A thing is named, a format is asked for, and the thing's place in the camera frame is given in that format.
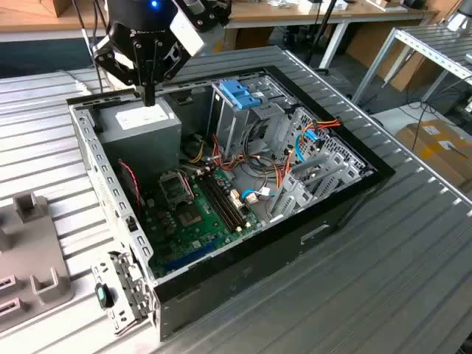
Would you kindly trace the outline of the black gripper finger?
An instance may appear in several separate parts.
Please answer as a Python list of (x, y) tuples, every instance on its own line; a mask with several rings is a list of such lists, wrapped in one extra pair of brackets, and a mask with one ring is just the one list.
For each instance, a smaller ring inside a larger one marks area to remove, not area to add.
[(148, 46), (146, 48), (146, 106), (155, 105), (156, 86), (169, 81), (187, 62), (182, 46)]
[(147, 89), (146, 86), (142, 85), (137, 69), (130, 69), (125, 64), (120, 63), (109, 43), (106, 43), (104, 47), (93, 46), (91, 52), (94, 62), (108, 74), (127, 86), (135, 86), (143, 104), (147, 105)]

